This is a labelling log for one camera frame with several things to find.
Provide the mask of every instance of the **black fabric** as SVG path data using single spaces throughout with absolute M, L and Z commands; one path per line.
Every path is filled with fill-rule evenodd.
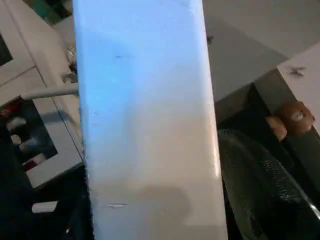
M 32 221 L 34 190 L 15 158 L 7 128 L 0 123 L 0 239 L 19 239 Z

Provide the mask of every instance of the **scratch mark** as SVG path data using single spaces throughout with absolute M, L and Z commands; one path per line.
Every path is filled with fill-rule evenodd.
M 108 208 L 111 208 L 111 209 L 122 209 L 122 208 L 126 208 L 128 207 L 127 204 L 124 204 L 124 203 L 109 203 L 108 204 Z

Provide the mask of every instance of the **black object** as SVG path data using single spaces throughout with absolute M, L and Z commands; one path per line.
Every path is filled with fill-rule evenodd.
M 33 240 L 93 240 L 91 205 L 87 191 L 71 190 L 53 213 L 36 214 Z
M 219 129 L 239 131 L 252 140 L 262 144 L 289 171 L 294 163 L 291 156 L 281 145 L 265 117 L 256 107 L 247 107 L 233 117 L 218 125 Z
M 4 122 L 0 123 L 0 155 L 0 239 L 28 239 L 34 190 L 15 157 Z
M 0 34 L 0 66 L 6 64 L 7 62 L 10 62 L 11 60 L 13 60 L 13 58 L 10 54 L 5 40 Z
M 244 239 L 319 239 L 318 209 L 265 147 L 234 130 L 219 130 L 218 141 L 225 189 Z
M 61 0 L 45 0 L 46 3 L 59 15 L 61 19 L 65 19 L 71 16 L 70 12 L 68 12 Z

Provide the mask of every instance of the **white metal bar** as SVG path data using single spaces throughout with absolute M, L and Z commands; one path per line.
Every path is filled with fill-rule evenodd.
M 73 3 L 95 239 L 227 239 L 201 0 Z
M 42 89 L 36 89 L 24 92 L 20 96 L 24 100 L 49 98 L 78 93 L 78 83 L 64 84 L 60 86 L 51 86 Z

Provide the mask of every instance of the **black chair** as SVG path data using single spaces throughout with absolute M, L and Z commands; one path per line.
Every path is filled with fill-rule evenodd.
M 320 212 L 267 149 L 218 131 L 222 177 L 243 239 L 320 239 Z

